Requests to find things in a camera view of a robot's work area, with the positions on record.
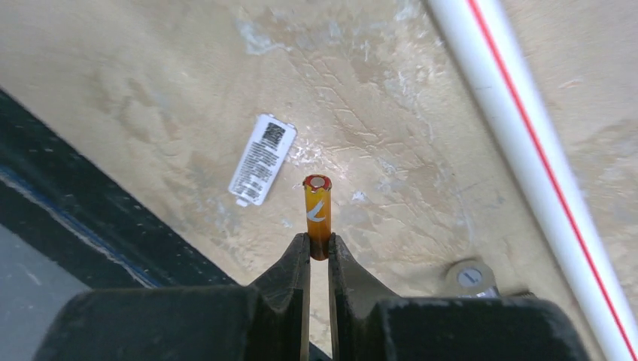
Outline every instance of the white pipe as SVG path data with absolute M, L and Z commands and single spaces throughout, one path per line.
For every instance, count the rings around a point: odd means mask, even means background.
M 427 0 L 607 359 L 633 360 L 636 321 L 497 0 Z

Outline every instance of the barcode label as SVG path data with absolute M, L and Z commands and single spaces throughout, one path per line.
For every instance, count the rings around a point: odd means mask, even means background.
M 263 203 L 296 134 L 294 126 L 270 114 L 257 117 L 253 134 L 228 186 L 237 196 L 238 205 Z

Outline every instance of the gray surface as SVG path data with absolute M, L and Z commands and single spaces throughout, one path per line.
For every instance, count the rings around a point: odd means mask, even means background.
M 88 289 L 0 226 L 0 359 L 30 360 L 59 309 Z

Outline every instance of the red line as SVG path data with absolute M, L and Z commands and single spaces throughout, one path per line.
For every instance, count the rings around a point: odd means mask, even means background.
M 554 187 L 554 190 L 556 191 L 558 198 L 561 201 L 561 205 L 563 206 L 563 210 L 565 211 L 567 218 L 570 220 L 570 224 L 572 226 L 574 233 L 576 234 L 576 238 L 578 239 L 580 243 L 582 251 L 585 254 L 585 258 L 587 259 L 587 262 L 592 272 L 594 273 L 594 277 L 596 278 L 598 286 L 600 287 L 600 290 L 603 293 L 605 301 L 607 305 L 609 306 L 609 310 L 612 312 L 614 320 L 616 324 L 618 325 L 618 328 L 620 329 L 622 338 L 624 339 L 624 343 L 627 345 L 627 349 L 629 350 L 629 353 L 631 354 L 633 360 L 638 361 L 638 357 L 636 357 L 636 352 L 633 350 L 631 346 L 631 342 L 629 341 L 629 337 L 627 336 L 627 333 L 625 332 L 624 327 L 622 326 L 620 322 L 620 317 L 618 317 L 618 314 L 616 310 L 614 309 L 612 300 L 610 299 L 609 294 L 607 293 L 607 290 L 605 289 L 605 286 L 603 284 L 603 280 L 600 278 L 600 275 L 598 274 L 598 270 L 596 270 L 594 261 L 591 258 L 591 255 L 589 253 L 589 249 L 587 248 L 587 245 L 585 244 L 585 240 L 582 237 L 582 234 L 580 232 L 580 229 L 578 228 L 578 225 L 576 224 L 576 220 L 574 219 L 572 211 L 570 210 L 570 207 L 567 204 L 565 195 L 563 194 L 561 187 L 558 185 L 556 176 L 554 175 L 554 172 L 551 170 L 551 166 L 549 165 L 549 161 L 547 159 L 547 156 L 545 155 L 545 151 L 542 149 L 540 140 L 538 139 L 538 136 L 536 135 L 536 132 L 534 131 L 534 128 L 532 127 L 530 117 L 527 115 L 527 112 L 525 111 L 525 108 L 523 106 L 523 102 L 521 101 L 521 97 L 518 94 L 518 91 L 516 90 L 516 88 L 514 87 L 514 82 L 512 81 L 512 77 L 507 71 L 505 62 L 503 61 L 503 58 L 500 55 L 500 52 L 495 44 L 494 38 L 492 37 L 490 33 L 487 23 L 485 22 L 485 19 L 481 13 L 481 10 L 479 9 L 479 6 L 476 4 L 476 0 L 467 0 L 467 3 L 469 4 L 469 7 L 472 9 L 474 17 L 476 18 L 476 21 L 481 27 L 481 32 L 483 33 L 483 37 L 487 41 L 488 46 L 492 52 L 492 56 L 494 57 L 494 60 L 496 60 L 500 73 L 505 80 L 505 83 L 509 89 L 510 94 L 512 95 L 512 98 L 514 99 L 514 103 L 516 104 L 518 113 L 521 115 L 521 118 L 523 119 L 525 123 L 525 127 L 527 128 L 527 131 L 530 133 L 534 146 L 536 147 L 536 150 L 538 151 L 540 159 L 542 160 L 542 164 L 545 166 L 545 170 L 547 171 L 549 179 L 551 180 L 551 185 Z

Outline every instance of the black strip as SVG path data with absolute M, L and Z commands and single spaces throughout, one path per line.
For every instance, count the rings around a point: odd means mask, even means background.
M 92 288 L 236 284 L 2 89 L 0 223 Z

